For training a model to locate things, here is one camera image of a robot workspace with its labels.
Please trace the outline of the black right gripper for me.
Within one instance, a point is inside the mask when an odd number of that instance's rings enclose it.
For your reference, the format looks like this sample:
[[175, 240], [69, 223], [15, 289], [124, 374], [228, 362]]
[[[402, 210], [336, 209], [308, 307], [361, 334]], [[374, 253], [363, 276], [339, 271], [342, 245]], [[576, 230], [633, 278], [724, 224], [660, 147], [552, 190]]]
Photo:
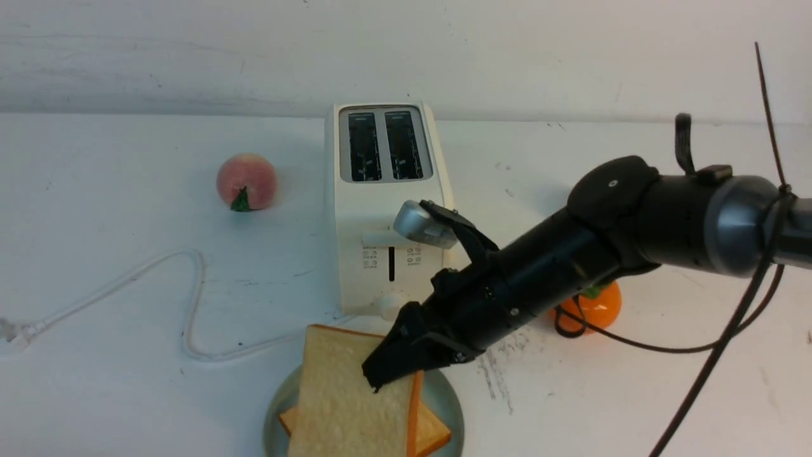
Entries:
[[408, 303], [362, 362], [373, 391], [394, 381], [469, 362], [572, 294], [567, 245], [508, 245], [471, 255], [470, 266], [441, 272], [423, 304]]

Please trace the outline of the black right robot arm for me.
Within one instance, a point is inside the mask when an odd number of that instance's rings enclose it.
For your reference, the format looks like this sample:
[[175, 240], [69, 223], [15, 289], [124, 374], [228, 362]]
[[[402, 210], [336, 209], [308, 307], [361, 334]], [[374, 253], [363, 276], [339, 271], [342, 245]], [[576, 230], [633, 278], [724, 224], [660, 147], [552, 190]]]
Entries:
[[597, 284], [662, 265], [751, 277], [761, 260], [810, 268], [810, 200], [791, 199], [778, 227], [779, 188], [710, 166], [661, 175], [638, 156], [587, 173], [566, 206], [499, 248], [454, 210], [420, 207], [469, 255], [443, 269], [423, 303], [408, 303], [363, 361], [373, 388], [417, 371], [470, 362], [537, 316]]

